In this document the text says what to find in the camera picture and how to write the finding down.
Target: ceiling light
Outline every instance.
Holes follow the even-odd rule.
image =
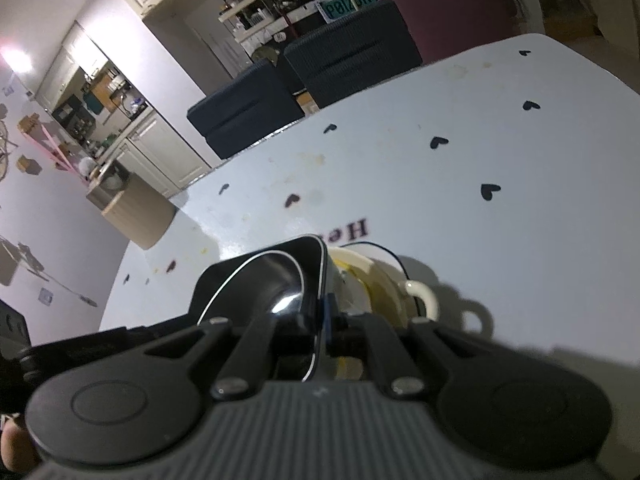
[[[15,73],[21,74],[30,72],[33,69],[31,58],[21,50],[14,48],[3,49],[2,57],[4,57],[4,60]]]

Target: black upholstered chair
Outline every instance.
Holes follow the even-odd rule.
[[[320,108],[420,66],[396,4],[380,0],[291,43],[284,56]]]
[[[187,112],[220,158],[229,158],[302,117],[304,112],[266,59]]]

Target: mug handle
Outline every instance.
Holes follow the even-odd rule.
[[[422,282],[416,282],[415,280],[405,280],[404,282],[398,283],[398,286],[409,296],[422,300],[429,319],[432,321],[438,320],[440,317],[438,298],[436,298],[436,295],[428,286]]]

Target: black circular pad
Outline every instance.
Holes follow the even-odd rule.
[[[457,443],[499,465],[542,470],[597,453],[609,401],[593,383],[524,356],[460,360],[436,400]]]
[[[145,391],[125,381],[102,381],[76,392],[73,412],[91,424],[119,424],[131,420],[146,407]]]
[[[177,443],[202,410],[178,360],[126,352],[53,377],[31,396],[26,422],[57,460],[138,462]]]

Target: white table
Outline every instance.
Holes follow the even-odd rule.
[[[524,110],[527,100],[540,109]],[[434,136],[450,142],[432,150]],[[490,202],[484,183],[502,187]],[[285,208],[292,194],[300,201]],[[307,232],[327,240],[339,228],[343,244],[366,218],[363,239],[402,255],[456,308],[484,312],[495,339],[590,374],[614,402],[622,390],[602,364],[640,384],[640,96],[545,36],[351,96],[177,200],[156,247],[130,244],[102,329],[185,313],[216,261]]]

